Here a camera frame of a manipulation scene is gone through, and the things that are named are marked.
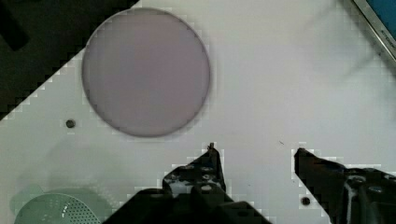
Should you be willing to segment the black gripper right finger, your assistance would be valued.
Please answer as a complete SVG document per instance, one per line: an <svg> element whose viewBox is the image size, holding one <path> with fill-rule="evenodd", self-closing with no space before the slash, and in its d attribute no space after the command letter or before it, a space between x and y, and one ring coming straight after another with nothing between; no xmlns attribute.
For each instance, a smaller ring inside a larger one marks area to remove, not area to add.
<svg viewBox="0 0 396 224"><path fill-rule="evenodd" d="M347 168L304 148L294 172L332 224L396 224L396 179L375 168Z"/></svg>

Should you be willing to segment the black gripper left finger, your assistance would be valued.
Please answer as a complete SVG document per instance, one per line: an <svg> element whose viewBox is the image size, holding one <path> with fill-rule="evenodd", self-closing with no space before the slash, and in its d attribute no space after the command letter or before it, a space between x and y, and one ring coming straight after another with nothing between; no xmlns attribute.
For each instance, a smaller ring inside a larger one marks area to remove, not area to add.
<svg viewBox="0 0 396 224"><path fill-rule="evenodd" d="M167 174L159 189L142 189L103 224L271 224L226 193L219 152L206 152Z"/></svg>

